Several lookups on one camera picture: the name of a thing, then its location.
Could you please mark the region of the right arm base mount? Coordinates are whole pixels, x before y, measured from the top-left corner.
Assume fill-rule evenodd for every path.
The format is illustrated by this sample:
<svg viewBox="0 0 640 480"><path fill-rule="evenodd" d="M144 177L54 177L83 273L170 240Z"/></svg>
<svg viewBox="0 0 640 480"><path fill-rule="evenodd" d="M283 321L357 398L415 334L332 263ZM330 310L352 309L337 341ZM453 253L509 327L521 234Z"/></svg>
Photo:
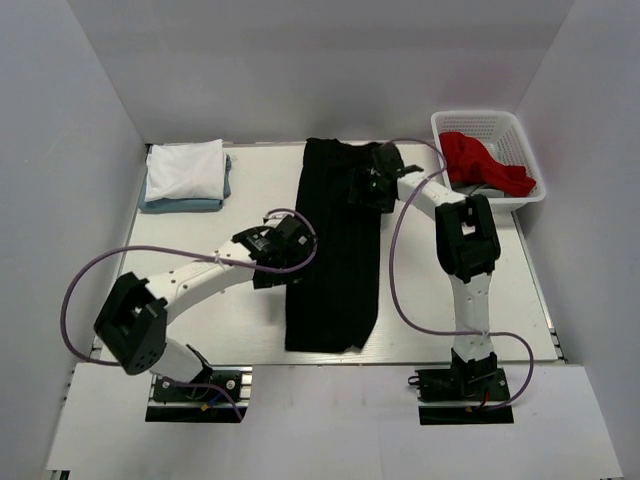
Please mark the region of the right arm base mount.
<svg viewBox="0 0 640 480"><path fill-rule="evenodd" d="M421 426L506 425L514 423L511 406L494 409L510 399L505 372L499 368L464 393L448 368L416 370L407 379L416 390Z"/></svg>

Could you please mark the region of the black t shirt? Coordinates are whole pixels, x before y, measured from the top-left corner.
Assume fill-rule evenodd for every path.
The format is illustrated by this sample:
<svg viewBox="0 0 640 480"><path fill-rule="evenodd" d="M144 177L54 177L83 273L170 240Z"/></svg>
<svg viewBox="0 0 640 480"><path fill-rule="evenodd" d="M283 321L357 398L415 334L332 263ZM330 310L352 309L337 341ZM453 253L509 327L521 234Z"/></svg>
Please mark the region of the black t shirt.
<svg viewBox="0 0 640 480"><path fill-rule="evenodd" d="M295 210L314 227L318 248L304 279L286 288L285 349L343 353L361 349L377 318L381 213L351 204L354 171L373 165L378 143L309 138Z"/></svg>

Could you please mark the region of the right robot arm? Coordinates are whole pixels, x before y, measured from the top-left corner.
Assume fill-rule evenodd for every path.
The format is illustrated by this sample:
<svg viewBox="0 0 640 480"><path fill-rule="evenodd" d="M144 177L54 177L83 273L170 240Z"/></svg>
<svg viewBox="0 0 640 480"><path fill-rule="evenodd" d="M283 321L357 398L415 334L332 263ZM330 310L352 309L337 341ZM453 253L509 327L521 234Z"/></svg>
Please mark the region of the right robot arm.
<svg viewBox="0 0 640 480"><path fill-rule="evenodd" d="M465 196L434 180L446 169L430 174L418 165L406 165L393 142L376 145L372 165L354 171L348 201L382 214L403 203L393 230L388 272L391 297L401 310L396 291L394 260L402 221L413 206L435 222L436 254L450 280L455 329L438 331L420 327L405 314L412 329L433 336L451 337L451 384L461 397L472 399L484 391L497 372L497 356L489 333L489 287L501 247L488 199Z"/></svg>

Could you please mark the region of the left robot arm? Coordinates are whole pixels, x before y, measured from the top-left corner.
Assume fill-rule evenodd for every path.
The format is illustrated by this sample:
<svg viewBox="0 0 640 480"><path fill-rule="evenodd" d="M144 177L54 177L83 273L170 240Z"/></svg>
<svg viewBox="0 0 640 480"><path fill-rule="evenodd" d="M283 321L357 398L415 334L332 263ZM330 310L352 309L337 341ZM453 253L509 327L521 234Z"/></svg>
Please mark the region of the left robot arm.
<svg viewBox="0 0 640 480"><path fill-rule="evenodd" d="M194 347L169 338L169 325L190 308L236 285L256 289L299 282L313 261L318 237L311 223L288 209L270 211L262 224L231 237L210 254L189 252L180 268L114 283L94 330L117 366L130 376L150 372L199 399L213 368Z"/></svg>

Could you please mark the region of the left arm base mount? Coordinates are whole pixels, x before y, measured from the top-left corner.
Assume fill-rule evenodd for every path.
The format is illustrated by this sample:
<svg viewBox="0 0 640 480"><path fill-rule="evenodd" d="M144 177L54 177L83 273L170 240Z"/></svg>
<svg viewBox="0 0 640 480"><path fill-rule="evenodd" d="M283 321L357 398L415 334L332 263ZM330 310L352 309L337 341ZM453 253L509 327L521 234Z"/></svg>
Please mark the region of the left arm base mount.
<svg viewBox="0 0 640 480"><path fill-rule="evenodd" d="M145 421L148 423L235 424L247 412L251 367L215 367L202 387L176 386L154 375Z"/></svg>

